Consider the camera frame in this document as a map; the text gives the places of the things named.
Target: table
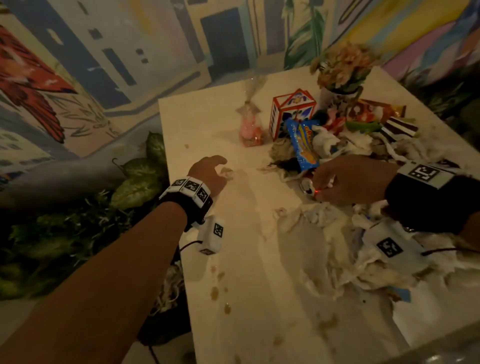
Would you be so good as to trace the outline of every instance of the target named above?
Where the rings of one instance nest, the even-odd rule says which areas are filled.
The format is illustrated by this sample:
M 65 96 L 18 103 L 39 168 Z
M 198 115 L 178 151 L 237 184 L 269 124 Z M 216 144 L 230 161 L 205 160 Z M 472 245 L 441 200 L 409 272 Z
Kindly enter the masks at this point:
M 272 98 L 299 87 L 318 100 L 320 90 L 307 67 L 267 76 L 253 98 L 265 130 Z M 382 69 L 373 69 L 362 97 L 406 104 L 407 117 L 417 118 L 426 137 L 440 139 L 451 159 L 466 160 L 470 172 L 480 176 L 480 155 Z M 244 83 L 235 82 L 159 100 L 170 180 L 215 154 L 225 156 L 234 170 L 212 209 L 226 221 L 222 250 L 205 256 L 187 248 L 181 254 L 197 362 L 378 363 L 407 350 L 377 295 L 350 289 L 334 302 L 312 296 L 299 284 L 297 242 L 279 241 L 273 210 L 293 209 L 305 200 L 277 174 L 258 170 L 270 161 L 270 144 L 240 144 L 235 109 L 244 99 Z M 310 227 L 302 228 L 308 235 Z M 180 246 L 195 238 L 196 232 L 184 234 Z M 213 287 L 219 292 L 216 300 Z M 478 309 L 471 311 L 472 316 L 452 318 L 426 340 L 480 320 Z

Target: blue snack bag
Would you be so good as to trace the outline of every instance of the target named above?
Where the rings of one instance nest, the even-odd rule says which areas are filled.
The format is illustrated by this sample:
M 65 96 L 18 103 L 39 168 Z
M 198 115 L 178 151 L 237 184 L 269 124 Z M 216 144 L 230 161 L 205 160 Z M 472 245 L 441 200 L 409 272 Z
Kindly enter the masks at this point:
M 301 170 L 317 168 L 320 165 L 318 162 L 320 158 L 312 146 L 312 126 L 318 126 L 319 124 L 320 122 L 318 120 L 304 120 L 299 122 L 292 118 L 285 122 Z

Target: flower vase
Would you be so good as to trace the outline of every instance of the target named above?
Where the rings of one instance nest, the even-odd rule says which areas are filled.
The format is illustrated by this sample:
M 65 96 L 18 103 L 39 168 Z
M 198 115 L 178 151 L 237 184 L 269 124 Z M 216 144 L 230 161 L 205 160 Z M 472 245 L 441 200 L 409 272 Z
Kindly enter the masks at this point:
M 359 99 L 363 87 L 360 86 L 356 91 L 351 93 L 342 93 L 339 90 L 329 90 L 328 88 L 322 88 L 320 90 L 320 109 L 337 109 L 337 116 L 347 116 L 348 111 L 353 107 Z

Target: cable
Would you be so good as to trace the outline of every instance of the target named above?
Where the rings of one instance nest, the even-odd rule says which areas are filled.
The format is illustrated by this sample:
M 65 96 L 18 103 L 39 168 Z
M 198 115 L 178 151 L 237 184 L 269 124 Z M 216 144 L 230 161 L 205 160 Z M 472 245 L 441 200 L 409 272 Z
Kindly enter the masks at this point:
M 183 247 L 181 247 L 181 248 L 180 248 L 180 251 L 182 251 L 183 249 L 185 249 L 187 246 L 190 246 L 190 245 L 195 244 L 195 243 L 201 244 L 201 243 L 203 243 L 203 241 L 201 241 L 201 240 L 195 240 L 194 242 L 188 243 L 187 245 L 184 245 Z
M 427 250 L 426 252 L 421 253 L 423 256 L 427 256 L 433 253 L 439 253 L 439 252 L 449 252 L 452 250 L 456 250 L 459 252 L 468 252 L 468 253 L 478 253 L 480 252 L 478 250 L 473 250 L 473 249 L 468 249 L 468 248 L 441 248 L 441 249 L 433 249 L 433 250 Z
M 153 351 L 153 348 L 152 348 L 151 345 L 148 346 L 148 350 L 150 351 L 150 354 L 152 355 L 152 358 L 153 358 L 155 364 L 160 364 L 160 362 L 158 361 L 158 358 L 156 357 L 155 352 Z

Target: painted wall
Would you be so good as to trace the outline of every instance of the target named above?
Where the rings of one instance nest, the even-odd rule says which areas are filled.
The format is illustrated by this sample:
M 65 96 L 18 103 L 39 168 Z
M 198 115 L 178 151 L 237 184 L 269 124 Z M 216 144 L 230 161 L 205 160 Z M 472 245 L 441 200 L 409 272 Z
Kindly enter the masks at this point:
M 3 0 L 0 189 L 121 154 L 126 133 L 161 129 L 159 97 L 307 65 L 336 42 L 431 84 L 480 61 L 479 14 L 480 0 Z

